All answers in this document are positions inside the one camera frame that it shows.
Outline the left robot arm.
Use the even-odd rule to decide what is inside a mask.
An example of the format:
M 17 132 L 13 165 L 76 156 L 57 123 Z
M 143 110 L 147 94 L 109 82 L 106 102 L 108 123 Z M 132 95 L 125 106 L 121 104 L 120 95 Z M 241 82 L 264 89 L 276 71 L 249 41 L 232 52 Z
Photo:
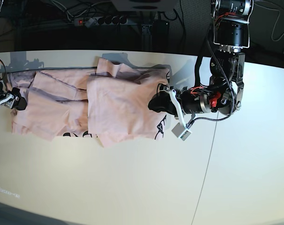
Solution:
M 241 108 L 245 62 L 241 50 L 250 46 L 249 21 L 254 1 L 213 0 L 211 4 L 212 23 L 202 44 L 211 53 L 209 84 L 200 81 L 200 54 L 194 67 L 193 87 L 178 90 L 159 84 L 148 104 L 150 110 L 169 113 L 181 124 L 186 114 L 220 112 L 225 120 Z

